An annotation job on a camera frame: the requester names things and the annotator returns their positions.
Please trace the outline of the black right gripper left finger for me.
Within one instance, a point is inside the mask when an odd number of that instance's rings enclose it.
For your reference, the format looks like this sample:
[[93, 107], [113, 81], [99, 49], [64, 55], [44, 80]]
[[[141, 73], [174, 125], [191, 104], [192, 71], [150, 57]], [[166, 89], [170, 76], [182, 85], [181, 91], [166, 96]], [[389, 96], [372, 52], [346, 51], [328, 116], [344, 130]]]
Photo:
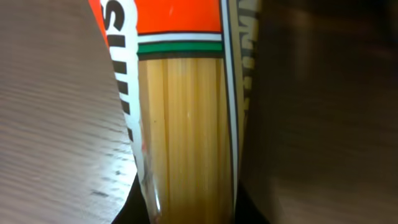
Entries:
[[138, 175], [134, 178], [125, 204], [111, 224], [150, 224]]

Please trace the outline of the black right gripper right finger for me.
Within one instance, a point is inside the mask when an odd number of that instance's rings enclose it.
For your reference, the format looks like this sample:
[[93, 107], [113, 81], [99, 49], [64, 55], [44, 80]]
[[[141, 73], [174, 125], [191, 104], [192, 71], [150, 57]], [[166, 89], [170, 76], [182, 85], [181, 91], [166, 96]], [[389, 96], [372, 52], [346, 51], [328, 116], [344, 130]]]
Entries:
[[269, 220], [256, 207], [242, 182], [238, 184], [234, 223], [270, 224]]

